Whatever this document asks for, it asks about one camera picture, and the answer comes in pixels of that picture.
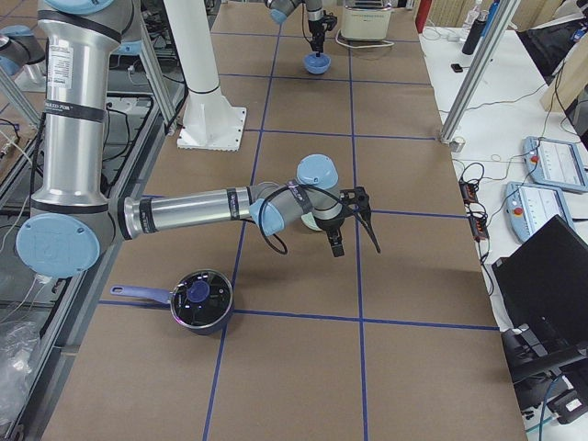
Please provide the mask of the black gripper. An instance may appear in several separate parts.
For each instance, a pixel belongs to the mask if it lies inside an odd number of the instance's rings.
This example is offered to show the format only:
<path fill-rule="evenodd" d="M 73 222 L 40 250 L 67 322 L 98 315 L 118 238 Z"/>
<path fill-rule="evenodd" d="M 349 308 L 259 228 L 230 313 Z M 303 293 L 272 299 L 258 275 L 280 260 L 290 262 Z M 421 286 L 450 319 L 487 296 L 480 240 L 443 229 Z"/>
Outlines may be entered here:
<path fill-rule="evenodd" d="M 373 226 L 371 223 L 371 210 L 370 209 L 362 209 L 359 211 L 359 217 L 361 219 L 361 224 L 366 231 L 369 239 L 373 243 L 376 252 L 378 254 L 381 253 L 381 248 L 379 246 L 379 242 L 377 236 L 373 230 Z M 345 223 L 345 217 L 339 213 L 334 218 L 323 220 L 319 218 L 315 218 L 315 223 L 318 228 L 322 231 L 326 232 L 328 242 L 330 244 L 332 253 L 334 257 L 341 257 L 345 255 L 345 249 L 343 245 L 343 237 L 341 234 L 341 227 Z"/>
<path fill-rule="evenodd" d="M 316 57 L 320 58 L 323 53 L 323 44 L 325 40 L 324 19 L 308 20 L 309 31 L 311 32 L 311 50 L 316 52 Z"/>

